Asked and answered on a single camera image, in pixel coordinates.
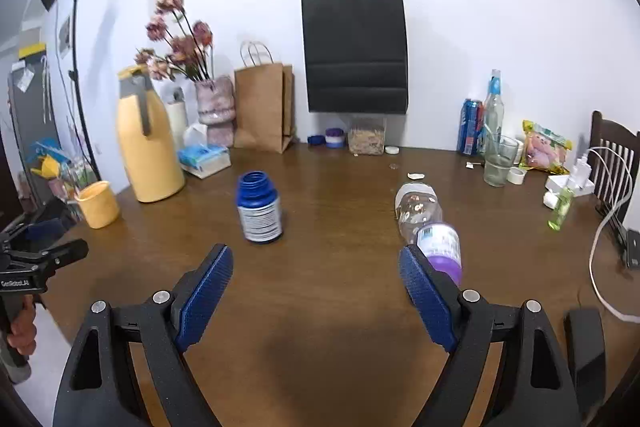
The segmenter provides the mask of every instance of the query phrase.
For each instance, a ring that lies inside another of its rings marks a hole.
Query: blue gripper pad
[[[172,323],[181,353],[200,341],[234,271],[234,256],[226,245],[215,245],[200,267],[186,273],[174,288]]]
[[[451,353],[458,344],[453,333],[451,313],[409,247],[400,251],[398,268],[404,287],[411,295],[431,340]]]

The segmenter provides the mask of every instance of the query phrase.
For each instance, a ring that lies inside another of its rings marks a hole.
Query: brown paper bag
[[[292,67],[261,63],[257,45],[269,51],[260,42],[243,43],[241,55],[245,45],[253,65],[236,70],[234,147],[283,153],[294,131]]]

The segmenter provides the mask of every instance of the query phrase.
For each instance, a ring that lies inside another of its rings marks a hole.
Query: yellow thermos
[[[164,105],[144,64],[121,71],[118,78],[116,126],[133,192],[143,203],[168,198],[184,186],[184,174]]]

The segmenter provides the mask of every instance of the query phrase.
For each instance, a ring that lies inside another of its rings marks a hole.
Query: table surface
[[[433,185],[444,219],[460,235],[465,288],[489,302],[543,305],[564,348],[562,317],[600,309],[607,346],[607,392],[640,347],[640,328],[597,302],[588,255],[600,220],[592,196],[577,198],[560,232],[546,222],[546,174],[524,185],[490,187],[482,169],[452,152],[407,149],[398,156],[353,156],[298,145],[284,155],[232,150],[233,166],[206,180],[190,176],[175,196],[153,204],[118,196],[122,217],[84,238],[84,261],[49,281],[46,304],[73,341],[92,302],[144,301],[171,289],[214,243],[228,244],[234,275],[199,344],[186,353],[195,380],[225,427],[408,427],[446,361],[432,344],[398,275],[402,240],[394,196],[408,172]],[[242,237],[236,182],[268,173],[280,192],[284,235],[269,245]],[[608,229],[594,273],[604,296],[640,314],[640,277],[624,271]],[[142,346],[132,345],[143,397],[155,426],[167,425]],[[492,344],[466,425],[479,425],[500,356]]]

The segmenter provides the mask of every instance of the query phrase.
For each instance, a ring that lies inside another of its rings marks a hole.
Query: white paper roll
[[[169,126],[171,134],[174,137],[175,150],[179,151],[184,148],[182,136],[187,130],[187,110],[184,102],[165,103],[166,113],[169,116]]]

